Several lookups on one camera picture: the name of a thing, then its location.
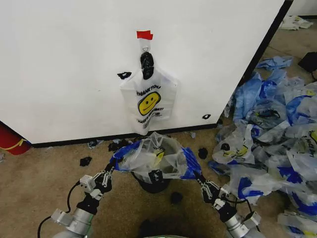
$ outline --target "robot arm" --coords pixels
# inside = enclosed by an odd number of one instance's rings
[[[201,186],[205,203],[209,203],[220,215],[220,220],[227,226],[228,238],[264,237],[255,231],[255,227],[260,223],[261,217],[256,212],[251,212],[243,220],[238,215],[235,207],[227,201],[228,191],[225,186],[220,188],[213,182],[205,179],[202,174],[195,173],[196,180]]]
[[[103,195],[112,189],[112,172],[114,161],[94,177],[85,175],[79,182],[84,188],[85,198],[77,204],[73,215],[56,209],[51,218],[66,227],[66,231],[58,233],[53,238],[87,238],[91,231],[91,220],[97,213],[99,202]],[[204,202],[211,204],[220,215],[220,220],[227,226],[228,238],[264,238],[255,230],[261,217],[251,212],[245,219],[237,214],[235,207],[228,203],[228,191],[225,186],[220,188],[205,179],[202,174],[195,173],[196,180],[201,186]]]
[[[114,163],[95,176],[83,176],[79,182],[84,188],[85,198],[77,204],[73,215],[56,209],[51,218],[56,223],[66,227],[67,231],[58,233],[53,238],[84,238],[90,233],[91,220],[97,213],[99,202],[103,195],[112,189],[112,172]]]

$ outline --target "red fire extinguisher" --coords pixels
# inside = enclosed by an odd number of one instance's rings
[[[20,155],[30,149],[31,144],[10,128],[0,124],[0,148],[12,155]]]

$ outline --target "yellow smiley face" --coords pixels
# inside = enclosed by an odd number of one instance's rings
[[[145,96],[141,101],[138,103],[139,112],[141,115],[145,116],[148,114],[154,106],[159,103],[160,101],[160,94],[158,92],[153,92]]]

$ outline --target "red tape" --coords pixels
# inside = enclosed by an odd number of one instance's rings
[[[151,31],[137,31],[137,38],[152,40],[153,34],[151,34]]]

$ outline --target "white wall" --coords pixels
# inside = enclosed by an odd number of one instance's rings
[[[317,0],[294,0],[287,15],[317,15]]]
[[[0,0],[0,120],[32,143],[131,133],[116,74],[139,69],[149,29],[179,80],[151,129],[215,123],[283,2]]]

